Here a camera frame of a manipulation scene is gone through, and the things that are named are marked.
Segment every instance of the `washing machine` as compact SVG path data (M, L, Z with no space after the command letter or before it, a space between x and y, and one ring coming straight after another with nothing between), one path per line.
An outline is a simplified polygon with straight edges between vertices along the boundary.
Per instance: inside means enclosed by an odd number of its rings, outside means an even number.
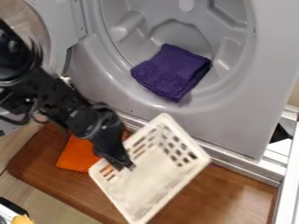
M42 45L47 69L91 102L111 105L128 125L169 113L192 137L251 158L263 155L298 75L297 0L1 4L6 10L0 15ZM24 25L32 13L27 9L36 11L31 28ZM180 103L153 94L130 74L164 43L212 61Z

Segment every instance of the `white plastic basket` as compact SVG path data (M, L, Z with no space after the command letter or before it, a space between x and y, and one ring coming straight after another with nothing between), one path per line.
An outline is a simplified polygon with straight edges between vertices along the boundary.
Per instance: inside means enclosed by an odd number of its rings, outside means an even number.
M211 161L167 114L161 114L124 143L133 171L117 171L105 159L90 177L130 224L147 223Z

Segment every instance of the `orange towel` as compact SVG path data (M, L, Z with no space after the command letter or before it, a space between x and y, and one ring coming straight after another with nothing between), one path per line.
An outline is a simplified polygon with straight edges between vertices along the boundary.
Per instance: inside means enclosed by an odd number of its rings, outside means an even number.
M122 140L127 139L129 135L128 131L124 131ZM94 146L90 141L79 140L76 136L71 135L56 166L76 172L88 172L88 169L99 159L94 155Z

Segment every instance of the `wooden platform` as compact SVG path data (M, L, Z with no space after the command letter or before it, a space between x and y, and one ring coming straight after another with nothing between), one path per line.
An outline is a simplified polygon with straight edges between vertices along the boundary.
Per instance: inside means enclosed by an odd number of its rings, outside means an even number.
M126 221L86 175L57 168L69 135L46 125L9 163L14 177L64 201L104 224ZM151 223L270 223L277 190L237 173L210 165Z

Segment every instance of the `robotic arm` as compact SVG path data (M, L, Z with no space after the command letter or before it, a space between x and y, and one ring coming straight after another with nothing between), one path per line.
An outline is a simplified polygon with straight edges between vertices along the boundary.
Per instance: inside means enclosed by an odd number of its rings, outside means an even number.
M116 169L134 165L122 146L123 124L105 103L90 104L60 78L41 68L43 54L31 48L0 19L0 107L22 119L0 119L26 125L34 112L70 128L80 139L94 144L94 154L104 157Z

